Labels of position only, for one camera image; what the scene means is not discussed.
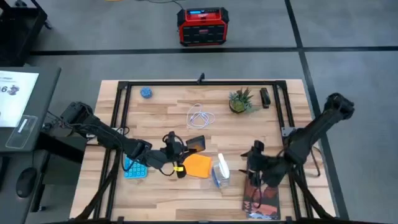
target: white paper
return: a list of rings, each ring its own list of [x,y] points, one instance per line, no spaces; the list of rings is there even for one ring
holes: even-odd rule
[[[18,125],[38,76],[38,73],[0,71],[0,127]]]

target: wooden tabletop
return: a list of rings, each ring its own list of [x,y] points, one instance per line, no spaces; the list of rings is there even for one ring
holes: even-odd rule
[[[111,122],[118,81],[103,81],[99,91],[95,115],[106,124]],[[303,83],[301,80],[286,82],[295,125],[305,126],[311,121],[311,114]],[[272,103],[269,109],[260,109],[251,114],[233,114],[228,107],[228,94],[240,89],[240,86],[152,86],[154,95],[148,100],[140,96],[141,88],[134,86],[127,117],[127,126],[131,129],[128,136],[149,141],[153,144],[153,149],[158,149],[164,147],[161,139],[169,131],[175,131],[183,141],[204,135],[206,150],[201,154],[211,156],[213,160],[219,152],[224,154],[231,170],[231,185],[220,190],[215,187],[211,178],[186,176],[178,179],[175,174],[167,177],[153,168],[149,168],[145,179],[125,179],[120,167],[112,220],[118,216],[124,216],[125,220],[144,221],[246,220],[246,214],[241,210],[244,174],[238,171],[246,168],[246,161],[240,154],[248,151],[256,139],[264,142],[264,152],[268,155],[275,155],[282,149],[272,87],[249,86],[254,95],[252,102],[254,106],[261,107],[259,89],[262,87],[268,88],[270,93]],[[125,92],[122,93],[121,108],[124,94]],[[201,103],[203,111],[214,113],[216,116],[216,121],[205,129],[187,128],[187,111],[195,103]],[[121,112],[118,115],[120,124]],[[98,146],[86,148],[70,217],[77,216],[97,191],[104,152],[105,149]],[[305,173],[309,189],[325,210],[335,215],[322,155],[318,150],[314,150],[314,153],[322,175],[316,177],[314,162],[308,157]],[[164,172],[171,170],[170,164],[164,166]],[[302,215],[305,217],[303,198],[299,188],[297,189]],[[106,192],[101,217],[104,217],[107,198]],[[282,219],[286,216],[294,217],[287,177],[279,185],[279,200]]]

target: orange cloth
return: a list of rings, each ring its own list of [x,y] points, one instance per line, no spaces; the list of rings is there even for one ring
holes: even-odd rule
[[[194,177],[207,178],[211,169],[211,157],[192,154],[184,160],[187,174]]]

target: coiled white cord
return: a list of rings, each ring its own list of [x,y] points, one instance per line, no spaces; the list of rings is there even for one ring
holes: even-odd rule
[[[190,117],[190,113],[191,110],[194,108],[197,108],[199,106],[199,111],[194,112],[192,114],[192,116]],[[203,106],[200,103],[196,103],[195,105],[193,105],[187,113],[187,126],[190,128],[194,128],[194,129],[202,129],[206,126],[208,126],[209,124],[213,124],[216,121],[216,116],[213,113],[208,113],[208,112],[202,112],[201,109],[203,108]],[[195,120],[197,118],[201,118],[205,123],[204,124],[194,124]]]

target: blue tray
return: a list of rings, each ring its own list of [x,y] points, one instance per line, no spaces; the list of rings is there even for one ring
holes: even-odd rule
[[[125,158],[124,160],[124,168],[127,169],[132,160],[129,158]],[[135,162],[132,167],[129,169],[129,172],[124,172],[124,178],[126,179],[137,179],[137,178],[145,178],[148,173],[148,168],[138,162]]]

